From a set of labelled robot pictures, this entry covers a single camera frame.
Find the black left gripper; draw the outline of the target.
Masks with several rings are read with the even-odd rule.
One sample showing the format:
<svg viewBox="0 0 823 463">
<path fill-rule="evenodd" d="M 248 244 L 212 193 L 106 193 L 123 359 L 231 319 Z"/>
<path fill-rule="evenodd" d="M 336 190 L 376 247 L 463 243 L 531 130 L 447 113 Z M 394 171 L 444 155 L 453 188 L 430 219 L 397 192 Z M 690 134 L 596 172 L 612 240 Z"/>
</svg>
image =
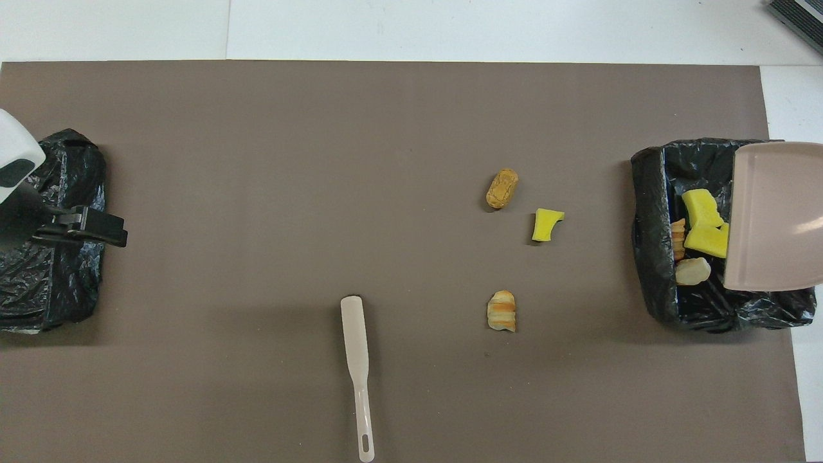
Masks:
<svg viewBox="0 0 823 463">
<path fill-rule="evenodd" d="M 123 217 L 89 211 L 86 206 L 56 208 L 41 204 L 33 209 L 38 227 L 30 241 L 39 245 L 54 242 L 95 241 L 118 248 L 127 246 L 127 230 Z"/>
</svg>

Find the beige hand brush black bristles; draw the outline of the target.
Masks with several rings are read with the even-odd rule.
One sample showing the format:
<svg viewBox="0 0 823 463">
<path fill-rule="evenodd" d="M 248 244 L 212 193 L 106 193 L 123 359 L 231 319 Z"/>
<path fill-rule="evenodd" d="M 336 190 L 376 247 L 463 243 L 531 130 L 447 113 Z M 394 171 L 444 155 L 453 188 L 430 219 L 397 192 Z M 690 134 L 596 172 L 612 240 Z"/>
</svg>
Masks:
<svg viewBox="0 0 823 463">
<path fill-rule="evenodd" d="M 370 360 L 363 301 L 360 296 L 346 296 L 341 299 L 340 307 L 347 367 L 354 389 L 359 460 L 371 463 L 374 460 L 374 435 L 368 401 Z"/>
</svg>

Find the brown oblong bread roll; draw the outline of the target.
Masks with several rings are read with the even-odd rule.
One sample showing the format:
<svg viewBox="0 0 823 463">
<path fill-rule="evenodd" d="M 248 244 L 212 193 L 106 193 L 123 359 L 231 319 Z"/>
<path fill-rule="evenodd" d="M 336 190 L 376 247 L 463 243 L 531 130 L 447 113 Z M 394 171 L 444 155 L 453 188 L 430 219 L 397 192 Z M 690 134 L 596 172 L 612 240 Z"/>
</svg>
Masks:
<svg viewBox="0 0 823 463">
<path fill-rule="evenodd" d="M 485 202 L 493 209 L 509 205 L 518 186 L 518 173 L 513 169 L 499 170 L 486 190 Z"/>
</svg>

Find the striped croissant bread piece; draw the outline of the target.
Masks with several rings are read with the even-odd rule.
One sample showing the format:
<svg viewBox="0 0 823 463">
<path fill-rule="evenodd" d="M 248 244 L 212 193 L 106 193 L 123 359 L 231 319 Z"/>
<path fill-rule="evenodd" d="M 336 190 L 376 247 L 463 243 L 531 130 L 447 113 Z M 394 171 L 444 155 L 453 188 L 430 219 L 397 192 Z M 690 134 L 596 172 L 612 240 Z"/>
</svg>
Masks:
<svg viewBox="0 0 823 463">
<path fill-rule="evenodd" d="M 489 328 L 514 333 L 517 329 L 516 310 L 514 294 L 508 290 L 495 292 L 486 305 L 486 322 Z"/>
</svg>

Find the small yellow sponge piece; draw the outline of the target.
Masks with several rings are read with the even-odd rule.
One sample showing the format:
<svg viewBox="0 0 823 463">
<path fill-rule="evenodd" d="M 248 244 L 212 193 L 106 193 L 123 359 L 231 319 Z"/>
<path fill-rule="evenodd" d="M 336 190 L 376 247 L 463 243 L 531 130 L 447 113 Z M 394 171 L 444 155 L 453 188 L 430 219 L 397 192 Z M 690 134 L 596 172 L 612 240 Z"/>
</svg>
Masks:
<svg viewBox="0 0 823 463">
<path fill-rule="evenodd" d="M 538 208 L 534 214 L 534 225 L 531 240 L 547 242 L 552 240 L 553 229 L 564 221 L 565 213 L 554 209 Z"/>
</svg>

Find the pale green sponge piece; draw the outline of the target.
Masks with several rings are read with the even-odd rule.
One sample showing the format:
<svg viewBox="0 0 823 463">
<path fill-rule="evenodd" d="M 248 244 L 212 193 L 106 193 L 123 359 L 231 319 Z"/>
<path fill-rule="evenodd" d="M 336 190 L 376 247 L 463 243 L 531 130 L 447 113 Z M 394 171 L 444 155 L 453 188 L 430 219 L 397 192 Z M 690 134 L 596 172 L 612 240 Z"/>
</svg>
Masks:
<svg viewBox="0 0 823 463">
<path fill-rule="evenodd" d="M 711 266 L 705 258 L 684 259 L 675 266 L 675 282 L 679 286 L 696 286 L 706 281 L 711 273 Z"/>
</svg>

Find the notched yellow sponge piece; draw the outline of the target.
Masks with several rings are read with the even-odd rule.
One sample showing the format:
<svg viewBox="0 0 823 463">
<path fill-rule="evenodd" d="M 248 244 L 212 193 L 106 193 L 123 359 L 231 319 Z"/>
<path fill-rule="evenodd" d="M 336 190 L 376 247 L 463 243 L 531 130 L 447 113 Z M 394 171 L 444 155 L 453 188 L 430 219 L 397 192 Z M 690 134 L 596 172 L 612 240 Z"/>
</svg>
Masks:
<svg viewBox="0 0 823 463">
<path fill-rule="evenodd" d="M 728 257 L 730 225 L 722 223 L 718 228 L 711 226 L 697 226 L 687 232 L 684 247 L 688 250 L 714 256 L 720 259 Z"/>
</svg>

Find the beige plastic dustpan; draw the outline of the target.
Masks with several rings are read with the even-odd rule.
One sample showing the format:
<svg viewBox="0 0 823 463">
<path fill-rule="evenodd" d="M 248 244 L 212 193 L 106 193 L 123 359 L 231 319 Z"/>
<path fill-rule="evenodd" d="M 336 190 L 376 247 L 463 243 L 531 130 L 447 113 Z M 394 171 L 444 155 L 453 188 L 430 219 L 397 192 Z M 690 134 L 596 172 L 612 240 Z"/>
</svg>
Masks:
<svg viewBox="0 0 823 463">
<path fill-rule="evenodd" d="M 737 150 L 723 284 L 746 292 L 823 285 L 823 144 Z"/>
</svg>

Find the bin with glossy black bag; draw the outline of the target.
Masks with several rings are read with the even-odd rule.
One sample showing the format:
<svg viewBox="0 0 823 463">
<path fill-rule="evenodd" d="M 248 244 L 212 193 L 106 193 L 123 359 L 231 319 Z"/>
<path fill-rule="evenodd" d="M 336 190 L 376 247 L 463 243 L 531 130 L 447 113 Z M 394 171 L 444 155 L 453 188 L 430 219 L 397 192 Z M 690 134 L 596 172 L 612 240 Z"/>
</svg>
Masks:
<svg viewBox="0 0 823 463">
<path fill-rule="evenodd" d="M 64 129 L 39 141 L 45 162 L 27 177 L 47 205 L 106 209 L 105 156 Z M 0 331 L 39 333 L 88 319 L 99 300 L 101 243 L 26 242 L 0 250 Z"/>
<path fill-rule="evenodd" d="M 671 225 L 687 220 L 682 194 L 705 188 L 729 219 L 733 156 L 749 140 L 700 138 L 647 147 L 630 159 L 635 216 L 632 246 L 647 311 L 682 331 L 726 333 L 750 328 L 787 329 L 811 325 L 817 299 L 813 288 L 745 292 L 723 287 L 725 262 L 706 255 L 711 274 L 694 286 L 675 281 Z"/>
</svg>

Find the brown table mat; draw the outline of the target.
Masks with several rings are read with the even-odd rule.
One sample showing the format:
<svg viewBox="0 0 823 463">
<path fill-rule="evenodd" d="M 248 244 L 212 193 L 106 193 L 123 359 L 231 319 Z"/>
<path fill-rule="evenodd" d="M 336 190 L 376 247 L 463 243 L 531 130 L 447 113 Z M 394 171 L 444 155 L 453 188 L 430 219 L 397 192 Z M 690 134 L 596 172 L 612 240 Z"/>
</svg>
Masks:
<svg viewBox="0 0 823 463">
<path fill-rule="evenodd" d="M 630 244 L 630 156 L 767 138 L 756 67 L 13 62 L 0 108 L 129 232 L 94 316 L 0 333 L 0 463 L 358 463 L 349 294 L 377 461 L 806 459 L 791 331 L 666 329 Z"/>
</svg>

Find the dark ribbed panel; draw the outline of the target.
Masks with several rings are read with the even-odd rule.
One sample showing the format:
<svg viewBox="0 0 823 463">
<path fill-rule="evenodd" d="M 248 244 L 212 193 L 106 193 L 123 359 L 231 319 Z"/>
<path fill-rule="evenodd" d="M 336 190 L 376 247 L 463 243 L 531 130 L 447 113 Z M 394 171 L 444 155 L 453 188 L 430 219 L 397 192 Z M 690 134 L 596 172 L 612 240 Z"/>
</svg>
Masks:
<svg viewBox="0 0 823 463">
<path fill-rule="evenodd" d="M 823 55 L 823 0 L 769 0 L 765 8 Z"/>
</svg>

